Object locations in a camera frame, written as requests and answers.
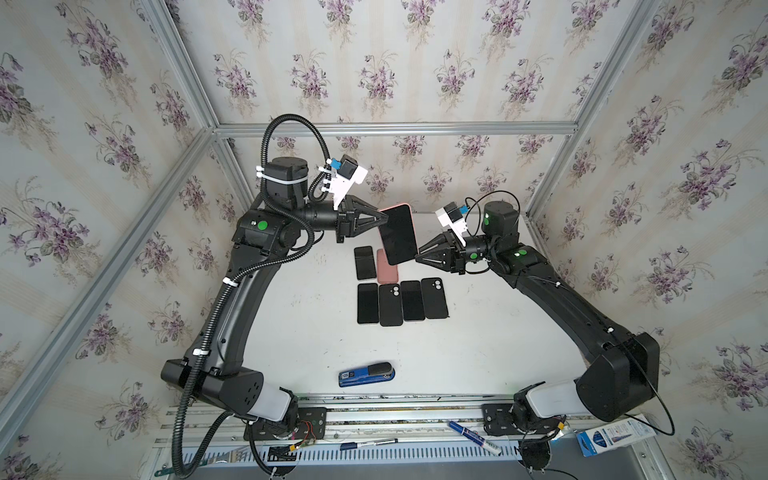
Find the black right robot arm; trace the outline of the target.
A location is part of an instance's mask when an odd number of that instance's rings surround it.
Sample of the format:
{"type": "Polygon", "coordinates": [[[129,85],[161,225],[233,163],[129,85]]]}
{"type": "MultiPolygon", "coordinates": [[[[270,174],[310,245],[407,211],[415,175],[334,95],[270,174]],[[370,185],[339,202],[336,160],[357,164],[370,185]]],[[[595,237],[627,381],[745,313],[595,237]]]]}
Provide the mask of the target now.
{"type": "Polygon", "coordinates": [[[531,431],[546,420],[580,415],[612,422],[657,397],[656,339],[611,320],[565,282],[543,253],[523,243],[520,213],[512,204],[487,203],[475,236],[467,229],[468,211],[455,203],[438,209],[443,231],[419,248],[417,262],[463,274],[468,264],[486,261],[491,272],[547,313],[587,362],[574,380],[541,382],[518,391],[510,410],[516,428],[531,431]]]}

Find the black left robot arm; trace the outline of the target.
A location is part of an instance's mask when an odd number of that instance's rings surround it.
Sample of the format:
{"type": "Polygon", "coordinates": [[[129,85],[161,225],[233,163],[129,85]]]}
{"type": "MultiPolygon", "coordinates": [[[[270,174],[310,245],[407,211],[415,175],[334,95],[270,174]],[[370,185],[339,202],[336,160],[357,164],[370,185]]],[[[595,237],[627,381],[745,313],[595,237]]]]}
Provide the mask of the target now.
{"type": "Polygon", "coordinates": [[[266,183],[238,220],[226,275],[208,320],[180,359],[165,363],[161,378],[191,398],[217,406],[242,419],[279,422],[289,416],[292,395],[269,385],[262,373],[244,367],[244,353],[270,282],[307,231],[332,231],[337,242],[356,237],[386,223],[386,214],[350,194],[367,169],[343,155],[329,159],[322,173],[330,179],[321,189],[331,199],[309,200],[308,164],[296,157],[278,157],[257,170],[266,183]]]}

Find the black phone case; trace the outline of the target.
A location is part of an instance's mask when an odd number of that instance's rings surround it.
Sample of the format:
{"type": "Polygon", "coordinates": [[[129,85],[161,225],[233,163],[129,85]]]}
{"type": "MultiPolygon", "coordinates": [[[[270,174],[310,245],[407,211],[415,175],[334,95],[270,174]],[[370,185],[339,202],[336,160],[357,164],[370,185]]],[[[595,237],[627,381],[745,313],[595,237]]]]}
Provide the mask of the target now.
{"type": "Polygon", "coordinates": [[[402,297],[399,284],[378,286],[379,324],[383,327],[397,327],[404,323],[402,297]]]}
{"type": "Polygon", "coordinates": [[[439,277],[428,277],[423,278],[420,284],[426,318],[447,319],[449,310],[443,280],[439,277]]]}

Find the dark phone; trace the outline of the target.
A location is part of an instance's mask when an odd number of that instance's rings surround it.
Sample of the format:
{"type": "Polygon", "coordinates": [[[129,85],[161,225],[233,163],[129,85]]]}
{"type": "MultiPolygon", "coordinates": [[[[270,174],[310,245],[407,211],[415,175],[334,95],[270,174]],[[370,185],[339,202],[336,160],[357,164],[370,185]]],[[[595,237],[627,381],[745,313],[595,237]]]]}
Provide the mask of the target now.
{"type": "Polygon", "coordinates": [[[353,250],[356,278],[359,281],[377,277],[375,255],[371,246],[355,247],[353,250]]]}

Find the black phone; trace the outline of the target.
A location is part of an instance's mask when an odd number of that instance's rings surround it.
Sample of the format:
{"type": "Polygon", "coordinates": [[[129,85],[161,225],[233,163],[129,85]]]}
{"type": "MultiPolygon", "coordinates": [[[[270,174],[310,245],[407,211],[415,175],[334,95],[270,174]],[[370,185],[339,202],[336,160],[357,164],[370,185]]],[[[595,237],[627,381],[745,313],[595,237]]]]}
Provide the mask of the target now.
{"type": "Polygon", "coordinates": [[[426,318],[421,283],[418,280],[403,281],[400,284],[403,319],[423,321],[426,318]]]}
{"type": "Polygon", "coordinates": [[[362,283],[357,286],[358,324],[379,323],[379,287],[376,283],[362,283]]]}

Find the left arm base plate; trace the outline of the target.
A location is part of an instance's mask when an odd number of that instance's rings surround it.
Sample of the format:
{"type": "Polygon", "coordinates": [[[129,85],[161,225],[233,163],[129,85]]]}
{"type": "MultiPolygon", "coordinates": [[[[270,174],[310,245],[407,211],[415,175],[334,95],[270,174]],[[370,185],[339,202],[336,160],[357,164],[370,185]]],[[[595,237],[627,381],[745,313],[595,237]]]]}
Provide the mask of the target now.
{"type": "Polygon", "coordinates": [[[259,418],[245,426],[243,438],[256,442],[322,440],[325,436],[327,409],[290,407],[279,421],[259,418]]]}

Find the pink-edged phone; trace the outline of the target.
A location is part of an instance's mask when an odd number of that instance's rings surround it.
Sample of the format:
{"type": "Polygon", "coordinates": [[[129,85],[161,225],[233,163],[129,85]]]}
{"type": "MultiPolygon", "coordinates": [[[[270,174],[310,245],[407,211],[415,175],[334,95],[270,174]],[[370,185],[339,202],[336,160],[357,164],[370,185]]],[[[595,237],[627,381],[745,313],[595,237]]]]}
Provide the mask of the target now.
{"type": "Polygon", "coordinates": [[[411,207],[401,203],[383,209],[382,213],[387,222],[379,226],[379,233],[388,263],[399,265],[414,260],[418,244],[411,207]]]}

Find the pink phone case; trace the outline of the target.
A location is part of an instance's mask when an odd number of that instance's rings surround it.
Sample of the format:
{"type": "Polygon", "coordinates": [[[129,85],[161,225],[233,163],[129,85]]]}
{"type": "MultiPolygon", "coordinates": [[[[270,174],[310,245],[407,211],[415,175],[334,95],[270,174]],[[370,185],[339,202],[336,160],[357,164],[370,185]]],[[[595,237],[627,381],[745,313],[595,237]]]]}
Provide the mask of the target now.
{"type": "Polygon", "coordinates": [[[399,273],[396,265],[390,265],[383,249],[376,252],[377,282],[380,285],[397,284],[399,273]]]}

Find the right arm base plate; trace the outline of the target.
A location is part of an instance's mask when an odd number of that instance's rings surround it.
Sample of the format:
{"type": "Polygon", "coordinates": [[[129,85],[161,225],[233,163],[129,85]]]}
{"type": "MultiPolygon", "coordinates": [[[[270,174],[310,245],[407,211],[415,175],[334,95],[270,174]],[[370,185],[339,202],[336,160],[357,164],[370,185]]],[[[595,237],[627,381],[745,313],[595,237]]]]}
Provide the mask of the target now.
{"type": "Polygon", "coordinates": [[[539,417],[519,402],[486,403],[481,406],[483,429],[490,436],[549,435],[560,429],[563,416],[539,417]]]}

